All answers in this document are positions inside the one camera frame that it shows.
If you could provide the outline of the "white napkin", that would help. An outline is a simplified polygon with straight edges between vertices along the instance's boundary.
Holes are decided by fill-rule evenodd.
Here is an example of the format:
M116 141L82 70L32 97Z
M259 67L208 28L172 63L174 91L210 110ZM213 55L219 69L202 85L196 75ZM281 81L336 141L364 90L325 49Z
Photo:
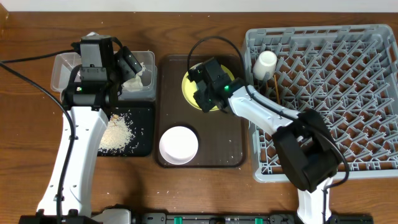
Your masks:
M123 84L123 90L128 92L141 91L143 89L141 76L143 72L146 70L146 66L143 62L140 63L142 70L136 74L136 76Z

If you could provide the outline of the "pink bowl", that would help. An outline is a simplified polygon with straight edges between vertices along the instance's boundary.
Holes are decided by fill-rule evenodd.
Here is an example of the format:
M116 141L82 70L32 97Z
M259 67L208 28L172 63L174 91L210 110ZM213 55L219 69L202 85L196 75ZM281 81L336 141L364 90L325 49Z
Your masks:
M197 154L199 147L197 135L188 127L174 126L160 137L160 155L173 165L190 162Z

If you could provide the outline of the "white cup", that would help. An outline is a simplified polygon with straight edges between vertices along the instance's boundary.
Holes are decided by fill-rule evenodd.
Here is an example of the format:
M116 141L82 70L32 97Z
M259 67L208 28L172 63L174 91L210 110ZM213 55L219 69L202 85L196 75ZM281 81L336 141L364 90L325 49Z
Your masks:
M277 56L274 52L263 51L258 56L252 73L254 78L260 81L268 81L273 77L277 65Z

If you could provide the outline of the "wooden chopstick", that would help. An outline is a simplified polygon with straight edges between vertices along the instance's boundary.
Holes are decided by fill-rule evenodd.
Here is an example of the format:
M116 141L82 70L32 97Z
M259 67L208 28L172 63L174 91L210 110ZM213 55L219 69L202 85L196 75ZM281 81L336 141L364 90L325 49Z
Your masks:
M274 74L274 86L275 86L275 95L276 95L277 103L280 105L279 89L278 89L276 74Z

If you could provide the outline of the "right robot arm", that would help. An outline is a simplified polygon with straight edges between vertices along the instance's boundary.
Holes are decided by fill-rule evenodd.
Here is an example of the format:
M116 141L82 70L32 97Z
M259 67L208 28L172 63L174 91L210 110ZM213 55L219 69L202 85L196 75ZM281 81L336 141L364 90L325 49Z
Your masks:
M300 113L284 108L222 70L190 69L188 79L197 85L193 97L204 112L214 106L230 108L272 138L282 170L298 190L297 216L302 223L327 223L328 194L344 158L322 116L315 110Z

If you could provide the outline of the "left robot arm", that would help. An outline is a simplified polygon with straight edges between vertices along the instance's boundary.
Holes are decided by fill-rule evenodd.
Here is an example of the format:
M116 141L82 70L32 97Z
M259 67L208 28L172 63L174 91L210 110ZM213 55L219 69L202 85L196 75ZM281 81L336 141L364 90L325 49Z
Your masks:
M116 205L92 214L91 190L101 139L116 107L123 75L111 44L81 44L80 81L70 75L63 91L63 133L52 176L34 215L20 223L132 223L132 212Z

